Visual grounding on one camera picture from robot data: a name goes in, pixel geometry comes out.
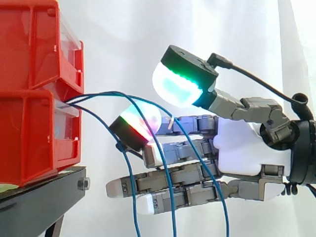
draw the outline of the cable connector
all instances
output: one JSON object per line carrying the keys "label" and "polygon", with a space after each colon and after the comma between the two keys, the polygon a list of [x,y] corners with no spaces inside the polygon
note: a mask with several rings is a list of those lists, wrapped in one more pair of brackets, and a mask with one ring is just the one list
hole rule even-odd
{"label": "cable connector", "polygon": [[207,63],[213,68],[219,66],[221,68],[231,69],[233,66],[233,63],[231,61],[216,53],[211,54],[211,56],[207,60]]}

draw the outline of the blue cable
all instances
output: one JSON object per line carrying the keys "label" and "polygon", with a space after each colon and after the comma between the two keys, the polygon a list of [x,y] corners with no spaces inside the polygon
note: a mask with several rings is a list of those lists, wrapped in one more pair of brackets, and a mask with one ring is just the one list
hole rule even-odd
{"label": "blue cable", "polygon": [[135,225],[135,229],[136,229],[136,233],[137,233],[137,237],[141,237],[140,235],[140,231],[139,231],[139,227],[138,227],[138,222],[137,222],[137,210],[136,210],[136,191],[135,191],[135,179],[134,179],[134,175],[133,175],[133,171],[132,171],[132,166],[130,165],[130,162],[128,160],[126,151],[123,148],[123,144],[121,143],[121,141],[116,137],[116,135],[110,130],[109,126],[99,117],[97,116],[94,112],[79,106],[79,105],[72,105],[78,109],[81,109],[89,114],[91,114],[92,116],[94,116],[97,120],[99,120],[103,126],[109,131],[109,133],[114,137],[114,139],[116,140],[116,142],[118,143],[118,146],[120,148],[120,151],[123,153],[123,156],[125,158],[127,167],[128,167],[128,172],[129,172],[129,178],[130,178],[130,183],[131,183],[131,187],[132,187],[132,196],[133,196],[133,216],[134,216],[134,225]]}
{"label": "blue cable", "polygon": [[[165,157],[164,157],[164,153],[159,145],[159,141],[155,135],[155,133],[153,132],[151,126],[148,124],[144,114],[142,113],[142,111],[140,110],[140,108],[138,107],[138,105],[135,103],[135,101],[133,101],[131,99],[130,96],[122,93],[122,92],[119,92],[119,91],[115,91],[115,92],[112,92],[111,94],[107,94],[108,96],[113,96],[113,95],[119,95],[119,96],[122,96],[122,97],[125,97],[127,100],[129,100],[133,105],[134,107],[136,108],[136,110],[138,111],[139,115],[141,116],[141,118],[143,119],[145,125],[147,126],[148,130],[150,131],[156,145],[157,145],[157,148],[158,148],[158,151],[159,151],[159,154],[161,156],[161,159],[162,159],[162,163],[163,163],[163,167],[164,167],[164,171],[165,171],[165,174],[166,174],[166,177],[167,177],[167,182],[168,182],[168,188],[169,188],[169,192],[170,192],[170,202],[171,202],[171,218],[172,218],[172,228],[173,228],[173,237],[177,237],[177,226],[176,226],[176,215],[175,215],[175,203],[174,203],[174,191],[173,191],[173,184],[172,184],[172,181],[171,181],[171,177],[170,177],[170,173],[169,173],[169,169],[168,169],[168,166],[167,166],[167,162],[165,160]],[[78,101],[76,102],[72,102],[72,103],[69,103],[69,105],[74,105],[76,103],[79,103]]]}
{"label": "blue cable", "polygon": [[[95,94],[86,94],[86,95],[80,95],[80,96],[76,96],[70,100],[73,100],[73,99],[78,99],[78,98],[81,98],[81,97],[84,97],[83,99],[80,99],[76,102],[73,102],[73,103],[80,103],[80,102],[83,102],[85,100],[88,100],[90,98],[93,98],[95,96],[120,96],[121,92],[118,92],[118,91],[109,91],[109,92],[101,92],[101,93],[95,93]],[[170,116],[171,118],[173,118],[173,115],[168,111],[166,110],[164,107],[158,105],[157,103],[155,102],[152,102],[150,100],[146,100],[146,99],[143,99],[143,98],[140,98],[140,97],[137,97],[137,96],[129,96],[130,98],[132,99],[136,99],[136,100],[140,100],[140,101],[144,101],[148,104],[152,104],[152,105],[155,105],[157,108],[161,109],[162,111],[164,111],[168,116]],[[225,202],[225,199],[224,199],[224,195],[223,195],[223,192],[217,182],[217,180],[215,179],[214,175],[212,174],[212,172],[209,170],[209,168],[207,167],[207,165],[205,164],[205,162],[203,161],[203,159],[201,158],[201,156],[199,155],[197,149],[195,148],[192,140],[190,139],[189,135],[187,134],[187,132],[185,131],[185,129],[183,128],[183,126],[181,125],[181,123],[179,122],[178,119],[175,118],[175,122],[178,124],[178,126],[180,127],[180,129],[182,130],[182,132],[184,133],[184,135],[186,136],[186,138],[188,139],[190,145],[192,146],[197,158],[199,159],[199,161],[201,162],[203,168],[206,170],[207,174],[210,176],[211,180],[213,181],[214,185],[215,185],[215,188],[217,189],[218,191],[218,194],[221,198],[221,202],[223,204],[223,209],[224,209],[224,214],[225,214],[225,221],[226,221],[226,237],[229,237],[230,235],[230,227],[229,227],[229,217],[228,217],[228,211],[227,211],[227,206],[226,206],[226,202]]]}

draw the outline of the white wall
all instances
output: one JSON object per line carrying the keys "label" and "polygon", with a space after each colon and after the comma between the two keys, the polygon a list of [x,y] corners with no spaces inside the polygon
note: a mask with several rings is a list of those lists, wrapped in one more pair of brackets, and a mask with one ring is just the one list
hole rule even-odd
{"label": "white wall", "polygon": [[[74,32],[85,44],[85,91],[120,90],[154,100],[175,115],[204,113],[179,110],[158,97],[151,76],[169,44],[202,58],[225,55],[282,90],[278,2],[275,0],[59,0]],[[218,70],[217,87],[236,97],[274,97],[237,73]],[[111,123],[128,103],[97,98],[84,104]],[[122,155],[107,131],[83,115],[81,165],[87,166],[91,189],[65,216],[63,237],[136,236],[132,200],[109,199],[105,184],[128,175]],[[134,173],[146,172],[130,158]],[[292,197],[269,202],[227,200],[232,237],[304,236]],[[225,236],[220,203],[176,212],[179,237]],[[170,213],[139,216],[144,237],[171,237]]]}

